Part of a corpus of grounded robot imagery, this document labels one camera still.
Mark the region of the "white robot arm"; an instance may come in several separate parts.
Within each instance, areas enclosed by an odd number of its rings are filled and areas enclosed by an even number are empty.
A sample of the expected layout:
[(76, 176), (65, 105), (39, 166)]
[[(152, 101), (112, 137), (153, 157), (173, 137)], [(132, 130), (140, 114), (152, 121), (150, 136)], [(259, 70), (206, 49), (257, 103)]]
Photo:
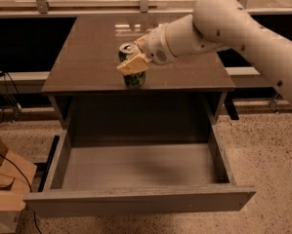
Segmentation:
[(292, 41), (256, 22), (237, 0), (196, 0), (188, 16), (164, 23), (120, 46), (124, 76), (190, 54), (231, 48), (292, 105)]

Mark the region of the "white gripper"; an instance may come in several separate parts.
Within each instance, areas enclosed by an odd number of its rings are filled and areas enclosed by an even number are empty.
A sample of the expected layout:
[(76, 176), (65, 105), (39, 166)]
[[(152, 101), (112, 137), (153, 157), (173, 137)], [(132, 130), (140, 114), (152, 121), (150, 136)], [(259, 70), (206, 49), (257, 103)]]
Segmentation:
[(149, 68), (148, 58), (157, 65), (166, 65), (174, 62), (177, 58), (170, 51), (166, 38), (167, 24), (154, 28), (147, 36), (142, 36), (135, 44), (146, 54), (137, 54), (121, 62), (116, 69), (124, 76), (147, 71)]

